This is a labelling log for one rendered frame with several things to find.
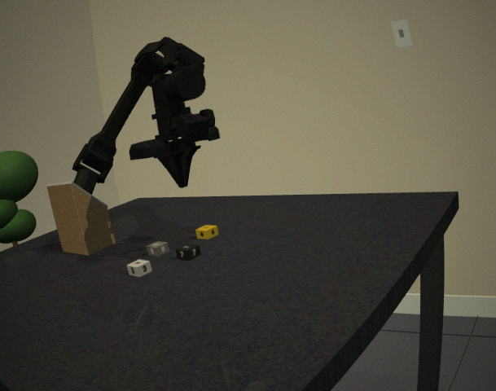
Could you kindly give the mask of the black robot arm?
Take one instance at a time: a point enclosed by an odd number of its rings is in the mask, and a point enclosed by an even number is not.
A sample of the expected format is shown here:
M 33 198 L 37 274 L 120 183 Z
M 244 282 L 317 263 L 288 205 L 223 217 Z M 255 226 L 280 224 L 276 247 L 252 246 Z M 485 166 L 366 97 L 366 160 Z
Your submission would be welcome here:
M 159 51 L 164 58 L 157 54 Z M 91 195 L 95 184 L 104 183 L 116 155 L 116 138 L 147 86 L 152 88 L 155 108 L 184 103 L 200 97 L 206 87 L 204 57 L 177 43 L 169 37 L 152 42 L 137 54 L 131 68 L 131 81 L 100 133 L 90 138 L 72 166 L 77 171 L 74 183 Z M 170 74 L 165 74 L 171 71 Z M 166 129 L 168 138 L 173 133 L 187 140 L 208 135 L 208 128 L 215 126 L 212 109 L 193 115 L 169 116 Z M 90 166 L 100 174 L 80 164 Z

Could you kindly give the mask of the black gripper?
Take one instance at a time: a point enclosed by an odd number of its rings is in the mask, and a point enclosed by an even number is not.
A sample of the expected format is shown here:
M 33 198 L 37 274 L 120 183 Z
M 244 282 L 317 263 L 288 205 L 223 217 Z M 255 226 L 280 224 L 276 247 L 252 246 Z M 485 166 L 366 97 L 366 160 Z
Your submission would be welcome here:
M 156 114 L 151 115 L 152 120 L 157 120 L 158 135 L 155 139 L 145 140 L 131 145 L 129 158 L 131 160 L 146 159 L 153 157 L 160 160 L 160 163 L 169 171 L 170 176 L 179 187 L 187 187 L 191 167 L 191 160 L 195 152 L 201 147 L 195 142 L 200 140 L 212 141 L 220 138 L 219 129 L 214 126 L 208 128 L 208 135 L 187 140 L 184 137 L 173 133 L 173 137 L 168 138 L 166 123 L 169 116 L 181 116 L 185 112 L 190 112 L 191 108 L 185 108 L 184 103 L 177 103 L 164 107 L 155 108 Z M 178 139 L 178 137 L 181 137 Z M 169 141 L 172 140 L 172 141 Z

